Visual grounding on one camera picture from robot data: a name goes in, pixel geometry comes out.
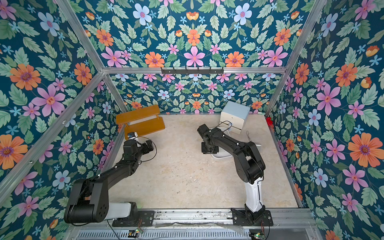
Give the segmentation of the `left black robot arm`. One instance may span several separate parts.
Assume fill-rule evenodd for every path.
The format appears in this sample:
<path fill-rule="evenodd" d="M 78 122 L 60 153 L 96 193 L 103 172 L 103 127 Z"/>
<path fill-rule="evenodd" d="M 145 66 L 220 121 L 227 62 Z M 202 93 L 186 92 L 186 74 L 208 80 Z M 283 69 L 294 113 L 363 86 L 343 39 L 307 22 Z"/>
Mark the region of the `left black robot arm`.
<path fill-rule="evenodd" d="M 109 170 L 74 182 L 64 213 L 67 224 L 79 226 L 112 219 L 129 218 L 137 211 L 133 202 L 112 203 L 109 189 L 132 176 L 142 162 L 142 156 L 156 149 L 152 140 L 140 143 L 135 139 L 124 142 L 122 159 Z"/>

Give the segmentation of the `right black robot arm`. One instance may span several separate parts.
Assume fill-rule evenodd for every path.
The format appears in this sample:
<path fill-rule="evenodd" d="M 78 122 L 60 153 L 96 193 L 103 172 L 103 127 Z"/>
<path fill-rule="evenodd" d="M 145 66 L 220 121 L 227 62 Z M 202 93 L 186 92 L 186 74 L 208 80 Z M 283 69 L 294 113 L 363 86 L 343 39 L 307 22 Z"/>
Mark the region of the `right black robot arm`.
<path fill-rule="evenodd" d="M 238 141 L 219 128 L 210 129 L 205 124 L 199 126 L 197 132 L 203 140 L 203 154 L 217 154 L 221 148 L 233 157 L 236 172 L 246 187 L 245 216 L 249 222 L 259 219 L 266 211 L 261 188 L 266 165 L 256 144 Z"/>

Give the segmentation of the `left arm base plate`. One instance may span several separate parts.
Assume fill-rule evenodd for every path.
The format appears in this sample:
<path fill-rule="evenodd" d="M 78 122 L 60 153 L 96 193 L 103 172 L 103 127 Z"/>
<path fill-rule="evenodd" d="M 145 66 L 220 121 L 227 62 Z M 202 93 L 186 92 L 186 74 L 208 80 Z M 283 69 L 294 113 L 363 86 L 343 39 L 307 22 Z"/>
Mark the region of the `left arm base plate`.
<path fill-rule="evenodd" d="M 150 227 L 153 225 L 155 218 L 154 211 L 143 211 L 132 212 L 126 218 L 118 218 L 113 221 L 113 227 Z"/>

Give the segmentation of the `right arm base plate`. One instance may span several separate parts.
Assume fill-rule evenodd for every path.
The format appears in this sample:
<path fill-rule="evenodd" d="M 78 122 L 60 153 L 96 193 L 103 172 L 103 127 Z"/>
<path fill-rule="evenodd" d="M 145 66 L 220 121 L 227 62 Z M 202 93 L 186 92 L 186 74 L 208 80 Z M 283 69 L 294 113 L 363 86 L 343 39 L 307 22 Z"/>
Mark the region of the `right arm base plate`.
<path fill-rule="evenodd" d="M 271 212 L 261 209 L 252 213 L 250 210 L 231 209 L 233 225 L 242 227 L 272 227 L 274 225 Z"/>

